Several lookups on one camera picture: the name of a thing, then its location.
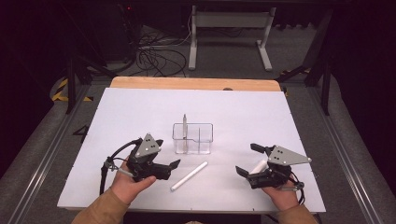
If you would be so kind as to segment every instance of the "person's left hand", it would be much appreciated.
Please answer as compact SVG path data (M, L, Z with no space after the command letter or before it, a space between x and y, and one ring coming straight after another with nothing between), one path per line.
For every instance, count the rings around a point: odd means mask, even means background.
M129 172L129 169L126 166L126 161L122 163L121 168ZM110 188L121 201L126 204L130 204L136 198L137 194L150 187L155 182L155 180L155 176L149 176L146 179L136 183L128 175L117 172Z

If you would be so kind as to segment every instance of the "transparent organizer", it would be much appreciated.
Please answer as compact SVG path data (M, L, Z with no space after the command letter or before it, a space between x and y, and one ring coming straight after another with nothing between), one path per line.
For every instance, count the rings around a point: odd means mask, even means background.
M213 124L187 123L187 137L183 136L183 123L175 123L172 138L177 154L209 154L213 142Z

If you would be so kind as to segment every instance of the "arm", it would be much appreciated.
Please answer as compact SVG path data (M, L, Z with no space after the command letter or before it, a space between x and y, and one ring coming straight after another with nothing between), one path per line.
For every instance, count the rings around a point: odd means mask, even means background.
M292 187L291 181L285 187ZM281 224L314 224L317 223L305 205L299 205L297 194L292 190L281 190L275 188L262 188L271 197L274 205L279 209L278 221Z
M126 161L121 168L128 171ZM120 223L128 210L129 204L137 194L155 182L155 176L150 176L138 183L128 175L116 173L110 189L97 198L89 207L77 214L73 224Z

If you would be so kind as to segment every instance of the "hazard tape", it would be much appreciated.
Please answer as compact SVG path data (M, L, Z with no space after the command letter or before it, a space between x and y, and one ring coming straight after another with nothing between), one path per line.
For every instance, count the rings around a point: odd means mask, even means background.
M67 84L67 77L64 77L61 84L59 84L58 89L56 90L55 94L52 96L52 101L69 101L69 98L66 96L62 96L62 91ZM83 101L93 101L93 96L86 96L84 97Z

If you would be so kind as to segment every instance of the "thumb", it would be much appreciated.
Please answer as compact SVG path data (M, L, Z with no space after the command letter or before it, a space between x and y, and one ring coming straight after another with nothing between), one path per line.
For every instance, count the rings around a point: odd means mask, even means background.
M140 193L142 190L150 187L154 182L156 178L155 176L149 176L146 179L143 179L137 183L134 184L135 189L137 190L138 193Z

